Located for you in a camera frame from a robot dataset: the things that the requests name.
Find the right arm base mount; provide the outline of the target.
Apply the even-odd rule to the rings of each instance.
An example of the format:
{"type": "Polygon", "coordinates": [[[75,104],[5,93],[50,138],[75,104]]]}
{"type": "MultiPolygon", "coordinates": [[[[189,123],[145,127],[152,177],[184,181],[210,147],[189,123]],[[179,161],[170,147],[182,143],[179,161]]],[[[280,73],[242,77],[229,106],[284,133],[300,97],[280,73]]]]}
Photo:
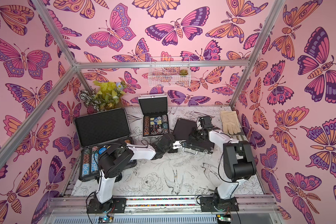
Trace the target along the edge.
{"type": "Polygon", "coordinates": [[[202,212],[239,211],[236,197],[225,200],[214,196],[198,196],[196,201],[200,205],[202,212]]]}

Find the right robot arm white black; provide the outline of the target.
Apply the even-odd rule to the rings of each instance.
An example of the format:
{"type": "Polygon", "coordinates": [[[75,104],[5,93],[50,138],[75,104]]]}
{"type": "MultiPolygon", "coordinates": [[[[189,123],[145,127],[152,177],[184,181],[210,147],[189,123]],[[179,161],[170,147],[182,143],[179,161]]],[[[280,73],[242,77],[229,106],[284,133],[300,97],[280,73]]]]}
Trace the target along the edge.
{"type": "Polygon", "coordinates": [[[227,178],[218,175],[222,183],[214,191],[214,206],[218,211],[237,211],[237,202],[233,196],[235,191],[257,172],[250,143],[224,133],[212,124],[210,116],[199,117],[197,127],[192,129],[190,136],[198,141],[210,141],[222,149],[218,167],[223,168],[227,178]]]}

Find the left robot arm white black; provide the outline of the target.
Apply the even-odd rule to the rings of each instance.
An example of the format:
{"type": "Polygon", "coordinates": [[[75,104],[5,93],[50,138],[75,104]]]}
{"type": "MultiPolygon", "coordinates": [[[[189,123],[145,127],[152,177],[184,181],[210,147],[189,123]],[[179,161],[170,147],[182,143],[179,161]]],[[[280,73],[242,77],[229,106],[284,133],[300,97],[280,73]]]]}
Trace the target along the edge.
{"type": "Polygon", "coordinates": [[[117,153],[118,147],[112,143],[99,150],[99,188],[96,191],[96,199],[100,204],[109,202],[113,197],[113,186],[116,177],[133,160],[157,160],[173,149],[175,143],[174,135],[163,134],[158,141],[144,145],[127,144],[123,151],[117,153]]]}

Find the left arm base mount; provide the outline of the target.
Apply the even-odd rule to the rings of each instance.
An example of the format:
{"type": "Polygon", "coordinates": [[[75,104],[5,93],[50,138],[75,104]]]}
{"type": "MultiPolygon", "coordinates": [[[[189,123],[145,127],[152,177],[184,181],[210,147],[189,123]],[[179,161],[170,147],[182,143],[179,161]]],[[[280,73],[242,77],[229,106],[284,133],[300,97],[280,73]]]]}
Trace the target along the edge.
{"type": "Polygon", "coordinates": [[[89,201],[86,210],[88,214],[124,213],[126,202],[126,198],[112,198],[105,203],[100,203],[95,197],[89,201]]]}

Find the small silver poker case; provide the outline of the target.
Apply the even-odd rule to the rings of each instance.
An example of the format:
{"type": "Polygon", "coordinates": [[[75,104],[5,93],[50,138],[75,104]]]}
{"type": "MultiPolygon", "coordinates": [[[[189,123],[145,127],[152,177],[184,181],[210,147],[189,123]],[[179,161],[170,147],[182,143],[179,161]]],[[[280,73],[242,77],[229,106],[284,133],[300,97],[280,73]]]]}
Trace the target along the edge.
{"type": "Polygon", "coordinates": [[[166,94],[141,95],[138,102],[143,114],[143,137],[170,133],[166,94]]]}

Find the medium black poker case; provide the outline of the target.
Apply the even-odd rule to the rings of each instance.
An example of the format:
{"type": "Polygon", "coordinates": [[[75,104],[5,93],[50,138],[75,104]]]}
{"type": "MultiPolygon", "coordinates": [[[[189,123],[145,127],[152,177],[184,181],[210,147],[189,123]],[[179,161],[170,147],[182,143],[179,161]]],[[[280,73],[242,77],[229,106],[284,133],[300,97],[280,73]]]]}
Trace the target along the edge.
{"type": "Polygon", "coordinates": [[[197,123],[192,120],[179,118],[175,124],[173,135],[175,140],[182,144],[183,151],[192,151],[212,154],[215,144],[208,139],[198,139],[197,123]]]}

